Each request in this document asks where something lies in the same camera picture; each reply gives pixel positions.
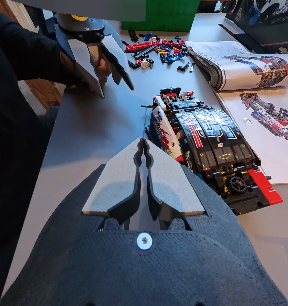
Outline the toy brick race car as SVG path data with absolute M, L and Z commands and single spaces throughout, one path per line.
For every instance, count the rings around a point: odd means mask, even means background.
M 259 169 L 261 159 L 235 122 L 222 110 L 204 105 L 193 91 L 162 89 L 151 105 L 149 140 L 187 166 L 227 203 L 235 215 L 283 202 Z

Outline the grey desk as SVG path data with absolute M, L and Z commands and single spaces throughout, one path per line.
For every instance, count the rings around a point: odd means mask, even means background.
M 4 286 L 12 285 L 25 265 L 40 231 L 61 201 L 100 164 L 143 136 L 145 110 L 160 89 L 193 90 L 196 98 L 221 108 L 201 71 L 178 72 L 154 52 L 152 69 L 131 71 L 134 90 L 110 77 L 101 99 L 85 89 L 65 90 L 20 239 Z M 288 299 L 288 185 L 275 185 L 283 203 L 238 219 L 260 261 Z

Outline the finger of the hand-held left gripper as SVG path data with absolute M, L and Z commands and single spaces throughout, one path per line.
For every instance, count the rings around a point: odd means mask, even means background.
M 116 84 L 124 80 L 127 86 L 134 90 L 134 84 L 129 76 L 130 68 L 125 53 L 111 35 L 101 40 L 102 53 L 111 70 L 112 78 Z
M 68 44 L 76 60 L 76 67 L 94 90 L 101 98 L 104 98 L 104 93 L 95 72 L 95 67 L 91 63 L 91 54 L 87 45 L 77 39 L 68 40 Z

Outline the person's left forearm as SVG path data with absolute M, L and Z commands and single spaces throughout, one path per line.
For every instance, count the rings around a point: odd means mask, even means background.
M 38 78 L 68 87 L 81 82 L 62 64 L 56 41 L 24 29 L 0 13 L 0 81 L 16 86 L 17 81 Z

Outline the open instruction booklet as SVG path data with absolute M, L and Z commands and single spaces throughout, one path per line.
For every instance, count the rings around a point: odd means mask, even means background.
M 261 159 L 272 184 L 288 184 L 288 54 L 250 53 L 239 42 L 185 46 L 211 77 L 225 111 Z

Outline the pile of loose toy bricks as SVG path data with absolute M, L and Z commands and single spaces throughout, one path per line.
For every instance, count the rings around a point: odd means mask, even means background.
M 122 40 L 124 52 L 131 55 L 133 61 L 128 60 L 129 67 L 136 70 L 138 68 L 152 68 L 155 60 L 151 57 L 155 52 L 161 60 L 161 63 L 171 65 L 190 55 L 186 47 L 185 40 L 180 36 L 175 36 L 174 40 L 167 40 L 157 36 L 154 33 L 139 33 L 129 30 L 132 44 Z

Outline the person's dark clothing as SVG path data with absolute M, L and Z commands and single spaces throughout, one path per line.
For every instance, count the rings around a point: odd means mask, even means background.
M 0 62 L 0 297 L 58 110 L 37 116 Z

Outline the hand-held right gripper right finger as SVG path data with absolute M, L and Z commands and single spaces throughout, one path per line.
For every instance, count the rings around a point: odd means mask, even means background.
M 147 195 L 150 214 L 155 221 L 172 221 L 178 217 L 205 212 L 182 166 L 151 141 L 144 141 Z

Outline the black toy set box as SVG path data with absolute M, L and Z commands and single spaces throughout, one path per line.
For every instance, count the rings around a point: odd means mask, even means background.
M 230 1 L 219 26 L 254 53 L 288 53 L 288 0 Z

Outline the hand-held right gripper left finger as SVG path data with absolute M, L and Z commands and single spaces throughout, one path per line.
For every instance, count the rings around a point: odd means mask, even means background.
M 143 138 L 137 138 L 106 163 L 82 209 L 83 214 L 114 218 L 121 225 L 137 212 L 143 146 Z

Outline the green plastic crate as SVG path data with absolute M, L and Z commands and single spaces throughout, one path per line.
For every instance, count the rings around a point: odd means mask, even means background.
M 146 20 L 123 21 L 124 30 L 189 32 L 200 0 L 147 0 Z

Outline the person's left hand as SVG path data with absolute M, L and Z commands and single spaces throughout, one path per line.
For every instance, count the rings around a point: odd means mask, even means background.
M 111 75 L 111 70 L 107 62 L 104 60 L 101 51 L 101 45 L 89 44 L 87 47 L 91 55 L 91 63 L 95 67 L 95 72 L 99 78 L 100 85 L 104 86 L 108 80 L 109 75 Z M 60 52 L 60 59 L 67 71 L 74 74 L 78 79 L 82 77 L 82 75 L 75 67 L 75 63 L 63 52 Z

